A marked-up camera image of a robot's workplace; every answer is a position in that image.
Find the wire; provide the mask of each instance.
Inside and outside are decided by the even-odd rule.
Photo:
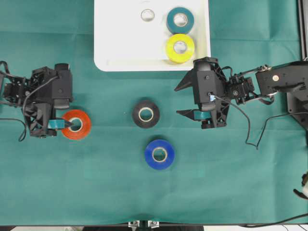
[[[59,76],[55,76],[52,77],[51,79],[49,79],[46,83],[40,85],[38,88],[36,88],[34,91],[32,91],[30,94],[28,94],[25,98],[24,104],[23,104],[23,116],[24,116],[24,120],[25,123],[29,126],[27,120],[26,120],[26,115],[25,115],[25,110],[26,110],[26,103],[27,100],[31,97],[31,95],[33,95],[35,92],[37,92],[38,90],[40,90],[41,88],[45,87],[46,85],[48,85],[49,83],[51,83],[52,81],[54,81],[55,79],[60,78]]]
[[[288,229],[285,225],[282,225],[282,226],[284,226],[284,227],[285,227],[285,229],[286,229],[287,231],[289,231],[289,229]]]
[[[281,221],[277,221],[277,222],[274,222],[274,223],[268,223],[268,224],[263,224],[263,225],[241,225],[241,227],[244,227],[244,228],[260,228],[260,227],[266,227],[266,226],[272,226],[272,225],[281,225],[281,224],[284,224],[288,221],[299,219],[299,218],[304,218],[304,217],[308,217],[308,213],[304,213],[302,215],[298,215],[298,216],[288,218],[288,219],[285,219],[285,220],[281,220]]]
[[[266,125],[267,125],[267,123],[268,123],[269,120],[274,119],[274,118],[278,118],[278,117],[283,117],[283,116],[290,116],[290,115],[291,115],[291,116],[293,116],[293,115],[302,115],[302,114],[308,115],[308,112],[295,112],[295,113],[288,113],[288,114],[283,114],[283,115],[275,115],[275,116],[271,116],[271,117],[267,118],[267,119],[265,120],[265,122],[264,122],[263,127],[262,127],[262,132],[261,132],[261,135],[260,135],[260,137],[259,137],[258,142],[257,142],[257,144],[254,144],[254,143],[248,142],[249,136],[250,136],[250,130],[251,130],[250,119],[249,119],[248,115],[247,115],[240,107],[238,107],[238,106],[236,106],[235,104],[231,103],[231,101],[225,100],[225,99],[223,99],[223,98],[221,98],[221,97],[218,97],[218,96],[216,96],[216,95],[213,95],[213,96],[215,96],[217,99],[219,99],[219,100],[221,100],[221,101],[227,102],[228,104],[232,105],[233,107],[235,107],[236,109],[238,109],[238,110],[247,118],[247,121],[248,121],[248,131],[247,131],[247,138],[246,138],[246,140],[245,140],[245,144],[247,144],[247,145],[252,145],[252,146],[254,146],[257,150],[259,149],[260,142],[261,142],[261,140],[262,140],[263,134],[264,134],[265,129],[266,129]]]
[[[233,76],[233,69],[230,66],[225,66],[221,69],[221,71],[226,70],[226,69],[230,69],[230,76]]]
[[[20,119],[11,119],[11,118],[0,118],[0,120],[11,120],[11,121],[21,122],[24,125],[24,130],[21,133],[21,135],[19,136],[18,141],[21,142],[21,141],[23,141],[25,139],[27,126],[26,126],[26,124],[22,120],[20,120]]]
[[[219,100],[221,100],[221,101],[224,101],[224,102],[226,102],[226,103],[232,105],[233,107],[235,107],[237,110],[239,110],[239,111],[246,117],[246,119],[247,119],[247,121],[248,121],[248,132],[247,132],[247,138],[246,138],[246,140],[245,140],[245,143],[246,143],[247,145],[252,145],[252,146],[254,146],[254,147],[257,148],[257,146],[256,146],[255,144],[249,143],[249,142],[248,142],[249,136],[250,136],[250,119],[249,119],[248,115],[247,115],[241,108],[239,108],[239,107],[236,106],[235,104],[231,103],[229,100],[225,100],[225,99],[223,99],[223,98],[221,98],[221,97],[218,97],[218,96],[216,96],[216,95],[213,95],[213,96],[215,96],[217,99],[219,99]]]
[[[7,74],[9,74],[10,71],[9,71],[9,66],[8,66],[7,62],[6,62],[6,61],[0,61],[0,66],[1,66],[1,65],[4,66],[5,72],[6,72]]]
[[[308,230],[306,230],[303,226],[301,226],[301,225],[298,225],[298,226],[301,227],[303,230],[308,231]]]
[[[14,76],[14,75],[11,75],[10,71],[9,71],[9,66],[7,64],[6,61],[0,61],[0,66],[3,65],[4,66],[4,70],[5,72],[1,71],[0,70],[0,74],[2,75],[5,75],[5,76],[8,76],[8,77],[17,77],[17,78],[20,78],[18,76]]]
[[[261,139],[262,139],[262,137],[263,137],[263,134],[264,134],[264,131],[265,131],[265,128],[266,128],[266,125],[267,125],[267,122],[270,120],[270,119],[274,119],[274,118],[278,118],[278,117],[283,117],[283,116],[293,116],[293,115],[302,115],[302,114],[307,114],[308,115],[308,112],[295,112],[295,113],[289,113],[289,114],[283,114],[283,115],[275,115],[275,116],[271,116],[271,117],[269,117],[269,118],[267,118],[266,120],[265,120],[265,123],[264,123],[264,125],[263,125],[263,129],[262,129],[262,132],[261,132],[261,136],[260,136],[260,138],[259,138],[259,140],[258,140],[258,143],[257,143],[257,145],[256,145],[256,148],[258,149],[258,147],[259,147],[259,144],[260,144],[260,142],[261,142]]]

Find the blue tape roll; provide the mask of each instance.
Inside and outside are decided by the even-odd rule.
[[[176,25],[174,22],[174,20],[176,19],[175,16],[182,17],[183,15],[184,17],[186,17],[187,23],[183,26]],[[188,34],[192,29],[193,24],[194,24],[193,14],[184,7],[174,8],[168,14],[167,27],[172,34]]]
[[[154,150],[163,149],[166,151],[166,157],[162,161],[154,159]],[[145,161],[148,165],[156,170],[163,170],[169,167],[175,158],[174,148],[172,145],[165,140],[155,140],[148,144],[144,151]]]

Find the teal tape piece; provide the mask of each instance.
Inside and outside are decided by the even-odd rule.
[[[65,120],[64,119],[51,119],[48,123],[48,129],[64,129]]]
[[[184,7],[174,8],[168,14],[167,27],[172,34],[188,34],[193,24],[193,14]]]
[[[193,118],[195,120],[203,120],[211,118],[211,113],[209,112],[201,112],[201,111],[194,111]]]

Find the screw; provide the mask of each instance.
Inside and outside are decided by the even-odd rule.
[[[239,95],[239,92],[238,92],[237,90],[234,90],[234,91],[232,92],[232,94],[233,94],[234,96],[238,96],[238,95]]]
[[[279,76],[278,75],[274,75],[273,77],[273,81],[277,82],[279,80]]]

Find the orange tape roll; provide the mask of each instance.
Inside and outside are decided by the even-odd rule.
[[[72,110],[64,114],[62,119],[65,119],[71,123],[75,120],[79,120],[81,126],[78,129],[72,127],[62,130],[62,134],[70,140],[81,140],[85,138],[91,131],[92,123],[87,113],[81,110]]]

